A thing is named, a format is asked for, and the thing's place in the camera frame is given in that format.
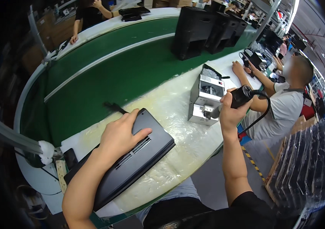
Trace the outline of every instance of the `black phone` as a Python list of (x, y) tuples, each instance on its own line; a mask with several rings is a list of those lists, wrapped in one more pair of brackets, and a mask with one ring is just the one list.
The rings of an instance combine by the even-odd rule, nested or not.
[(63, 156), (65, 158), (65, 162), (69, 170), (71, 170), (78, 163), (75, 152), (73, 151), (72, 148), (67, 150), (63, 154)]

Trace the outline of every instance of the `hand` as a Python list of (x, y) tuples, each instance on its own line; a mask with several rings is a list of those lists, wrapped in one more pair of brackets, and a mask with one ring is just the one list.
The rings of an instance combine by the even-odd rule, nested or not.
[(93, 3), (93, 7), (100, 8), (101, 7), (101, 0), (95, 0)]
[(145, 128), (132, 135), (132, 126), (138, 111), (139, 109), (134, 109), (131, 113), (126, 113), (120, 119), (106, 125), (101, 135), (99, 147), (93, 150), (90, 155), (93, 156), (93, 160), (106, 163), (107, 166), (111, 167), (139, 141), (152, 133), (151, 128)]
[(70, 44), (73, 45), (78, 39), (79, 39), (79, 37), (77, 36), (77, 34), (76, 35), (73, 35), (71, 37)]
[(237, 77), (246, 77), (242, 65), (238, 61), (232, 62), (232, 71), (237, 75)]
[(237, 125), (243, 119), (243, 117), (245, 117), (247, 110), (253, 102), (251, 99), (249, 102), (245, 103), (241, 107), (238, 107), (237, 109), (231, 108), (232, 94), (230, 92), (235, 89), (236, 88), (228, 89), (226, 95), (220, 99), (220, 102), (222, 103), (220, 124), (222, 136), (224, 138), (226, 136), (233, 135), (237, 138)]

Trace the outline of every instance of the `white foam padding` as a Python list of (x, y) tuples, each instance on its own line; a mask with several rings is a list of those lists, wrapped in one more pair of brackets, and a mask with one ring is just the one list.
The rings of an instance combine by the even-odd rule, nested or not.
[(47, 141), (38, 141), (38, 144), (41, 147), (43, 153), (39, 155), (41, 162), (45, 165), (48, 165), (52, 162), (52, 157), (55, 153), (55, 147)]

